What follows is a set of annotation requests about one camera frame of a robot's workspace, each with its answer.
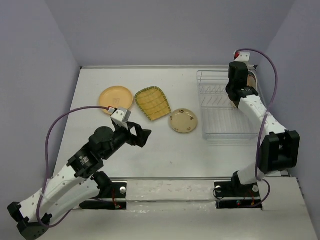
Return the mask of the round yellow plate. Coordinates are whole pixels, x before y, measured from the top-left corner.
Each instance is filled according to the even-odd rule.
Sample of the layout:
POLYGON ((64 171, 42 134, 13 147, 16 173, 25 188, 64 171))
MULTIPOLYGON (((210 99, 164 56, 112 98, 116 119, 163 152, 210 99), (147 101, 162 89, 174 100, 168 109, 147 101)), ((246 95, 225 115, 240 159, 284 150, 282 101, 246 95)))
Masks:
POLYGON ((111 86, 105 89, 98 98, 102 107, 129 109, 133 104, 132 92, 124 86, 111 86))

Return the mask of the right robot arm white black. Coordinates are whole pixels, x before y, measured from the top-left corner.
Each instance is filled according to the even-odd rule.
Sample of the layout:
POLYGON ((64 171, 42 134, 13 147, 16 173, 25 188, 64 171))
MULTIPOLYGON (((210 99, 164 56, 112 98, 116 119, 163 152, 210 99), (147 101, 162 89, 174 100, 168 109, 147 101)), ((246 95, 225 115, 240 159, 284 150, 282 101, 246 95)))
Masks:
POLYGON ((230 190, 242 196, 248 185, 263 180, 265 176, 297 165, 300 135, 288 130, 269 113, 258 92, 247 85, 249 70, 244 62, 233 61, 228 68, 226 93, 235 105, 258 130, 255 163, 235 172, 230 190))

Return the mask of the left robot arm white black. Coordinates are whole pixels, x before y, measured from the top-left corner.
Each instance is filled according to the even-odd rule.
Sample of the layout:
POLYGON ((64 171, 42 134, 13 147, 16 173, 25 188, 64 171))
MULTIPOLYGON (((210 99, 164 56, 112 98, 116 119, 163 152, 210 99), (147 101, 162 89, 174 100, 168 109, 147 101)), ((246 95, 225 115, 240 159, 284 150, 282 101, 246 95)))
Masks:
POLYGON ((151 130, 134 122, 113 124, 114 129, 99 127, 78 152, 45 186, 21 202, 12 202, 7 210, 17 222, 17 229, 26 240, 36 240, 49 228, 64 219, 82 202, 104 198, 112 190, 112 181, 101 171, 108 160, 123 145, 143 148, 151 130))

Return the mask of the small beige patterned plate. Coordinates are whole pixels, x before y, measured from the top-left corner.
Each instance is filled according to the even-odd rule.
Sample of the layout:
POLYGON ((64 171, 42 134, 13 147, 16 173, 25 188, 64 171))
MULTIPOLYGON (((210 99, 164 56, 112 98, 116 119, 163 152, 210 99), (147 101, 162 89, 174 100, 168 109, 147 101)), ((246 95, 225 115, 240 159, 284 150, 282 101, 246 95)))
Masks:
POLYGON ((169 125, 177 133, 188 134, 198 126, 198 118, 191 110, 179 108, 170 114, 169 125))

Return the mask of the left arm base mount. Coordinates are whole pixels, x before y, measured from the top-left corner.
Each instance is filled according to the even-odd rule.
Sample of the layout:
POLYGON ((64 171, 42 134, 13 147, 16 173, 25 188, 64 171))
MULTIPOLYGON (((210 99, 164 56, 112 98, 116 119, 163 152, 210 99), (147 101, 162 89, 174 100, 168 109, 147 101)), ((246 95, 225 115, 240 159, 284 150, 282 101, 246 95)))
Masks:
POLYGON ((127 182, 113 181, 110 189, 79 204, 82 210, 126 210, 127 182))

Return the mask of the beige painted plate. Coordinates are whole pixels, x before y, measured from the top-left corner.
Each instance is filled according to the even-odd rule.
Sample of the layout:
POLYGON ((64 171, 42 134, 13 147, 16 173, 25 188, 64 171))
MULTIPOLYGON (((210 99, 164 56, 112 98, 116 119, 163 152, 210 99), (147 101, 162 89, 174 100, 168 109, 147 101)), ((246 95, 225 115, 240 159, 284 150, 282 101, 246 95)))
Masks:
POLYGON ((248 73, 248 77, 247 77, 247 86, 248 87, 255 87, 256 84, 256 80, 255 77, 253 75, 251 75, 250 73, 248 73))

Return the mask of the white plate green red rim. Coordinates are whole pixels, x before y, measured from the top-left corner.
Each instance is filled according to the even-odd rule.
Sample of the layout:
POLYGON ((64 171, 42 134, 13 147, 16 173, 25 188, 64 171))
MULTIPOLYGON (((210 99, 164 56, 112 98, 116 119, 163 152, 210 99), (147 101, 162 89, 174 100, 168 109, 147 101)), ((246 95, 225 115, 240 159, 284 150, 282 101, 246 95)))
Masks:
POLYGON ((257 76, 254 72, 249 71, 248 72, 248 80, 247 80, 247 85, 249 87, 254 88, 255 90, 258 90, 258 81, 257 81, 257 76))

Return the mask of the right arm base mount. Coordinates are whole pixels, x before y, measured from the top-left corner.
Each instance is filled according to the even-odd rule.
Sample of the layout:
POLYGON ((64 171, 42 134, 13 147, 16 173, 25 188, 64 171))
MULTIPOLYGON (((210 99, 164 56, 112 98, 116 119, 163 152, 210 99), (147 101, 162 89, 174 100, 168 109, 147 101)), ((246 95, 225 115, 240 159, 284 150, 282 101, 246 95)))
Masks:
POLYGON ((234 188, 230 181, 216 181, 212 194, 217 209, 262 208, 257 183, 234 188))

